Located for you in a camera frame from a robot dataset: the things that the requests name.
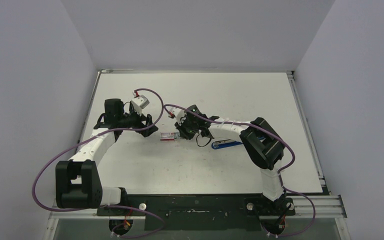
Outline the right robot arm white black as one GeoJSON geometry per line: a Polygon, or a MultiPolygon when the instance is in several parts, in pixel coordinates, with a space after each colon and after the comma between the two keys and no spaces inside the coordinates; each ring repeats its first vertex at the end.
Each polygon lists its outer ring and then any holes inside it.
{"type": "Polygon", "coordinates": [[[262,207],[270,215],[283,207],[280,197],[285,193],[278,170],[284,156],[284,145],[268,122],[258,117],[253,121],[232,123],[218,116],[207,117],[196,105],[183,110],[171,107],[169,116],[176,119],[175,128],[184,139],[195,135],[211,140],[231,140],[241,143],[250,160],[260,168],[262,176],[262,207]]]}

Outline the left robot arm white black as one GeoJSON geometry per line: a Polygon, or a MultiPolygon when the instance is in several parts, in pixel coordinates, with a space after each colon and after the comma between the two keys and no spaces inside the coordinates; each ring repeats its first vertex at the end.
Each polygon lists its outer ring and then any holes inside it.
{"type": "Polygon", "coordinates": [[[84,144],[69,160],[55,166],[56,204],[60,209],[97,209],[109,205],[116,215],[129,210],[127,192],[123,187],[103,186],[98,163],[107,150],[118,140],[123,129],[133,129],[143,137],[158,130],[150,114],[143,110],[149,104],[143,96],[129,102],[128,112],[119,98],[107,99],[102,113],[91,134],[91,141],[84,144]]]}

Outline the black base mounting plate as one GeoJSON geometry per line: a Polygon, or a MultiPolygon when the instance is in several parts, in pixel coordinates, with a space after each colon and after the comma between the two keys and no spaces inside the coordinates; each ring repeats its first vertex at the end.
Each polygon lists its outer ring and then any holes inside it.
{"type": "Polygon", "coordinates": [[[260,231],[261,226],[281,224],[283,217],[296,214],[291,198],[282,196],[274,202],[260,193],[247,194],[195,194],[195,195],[145,195],[129,194],[120,205],[139,208],[154,216],[122,208],[100,207],[100,217],[119,217],[131,220],[144,217],[146,231],[154,230],[165,221],[166,231],[223,231],[240,229],[260,231]]]}

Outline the aluminium frame rail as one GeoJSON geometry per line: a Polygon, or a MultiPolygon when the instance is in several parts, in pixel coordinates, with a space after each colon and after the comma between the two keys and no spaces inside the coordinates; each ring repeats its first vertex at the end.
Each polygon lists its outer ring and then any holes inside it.
{"type": "Polygon", "coordinates": [[[276,219],[282,213],[292,218],[347,218],[340,195],[288,194],[273,203],[259,194],[195,194],[195,195],[144,195],[130,194],[117,207],[68,208],[54,206],[55,216],[67,218],[134,219],[151,212],[162,218],[176,214],[192,216],[255,217],[276,219]]]}

